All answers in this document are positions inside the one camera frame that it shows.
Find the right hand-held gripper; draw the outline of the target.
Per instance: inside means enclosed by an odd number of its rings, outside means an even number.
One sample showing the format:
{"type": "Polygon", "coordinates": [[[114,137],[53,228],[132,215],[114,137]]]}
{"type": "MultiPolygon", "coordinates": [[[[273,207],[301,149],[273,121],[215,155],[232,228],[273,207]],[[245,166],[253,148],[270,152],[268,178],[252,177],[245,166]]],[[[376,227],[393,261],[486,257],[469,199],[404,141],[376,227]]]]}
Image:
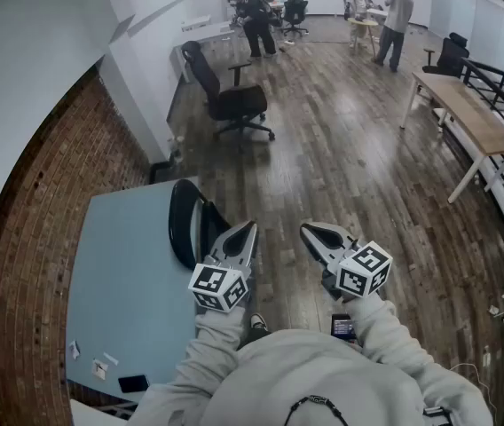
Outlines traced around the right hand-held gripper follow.
{"type": "Polygon", "coordinates": [[[300,238],[313,259],[326,267],[323,285],[334,299],[354,296],[367,298],[381,288],[390,275],[392,256],[375,241],[348,248],[329,264],[309,236],[327,248],[350,247],[355,238],[339,225],[310,222],[301,224],[300,238]]]}

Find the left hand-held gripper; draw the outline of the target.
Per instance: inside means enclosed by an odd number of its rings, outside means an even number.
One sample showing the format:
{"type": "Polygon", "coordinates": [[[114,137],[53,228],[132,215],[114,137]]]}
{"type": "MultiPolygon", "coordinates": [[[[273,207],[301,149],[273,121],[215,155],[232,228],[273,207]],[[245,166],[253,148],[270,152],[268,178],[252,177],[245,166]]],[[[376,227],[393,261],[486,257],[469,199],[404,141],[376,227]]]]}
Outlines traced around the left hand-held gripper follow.
{"type": "Polygon", "coordinates": [[[249,298],[248,280],[257,240],[258,226],[253,220],[218,236],[209,255],[195,266],[188,286],[200,307],[230,312],[241,300],[249,298]]]}

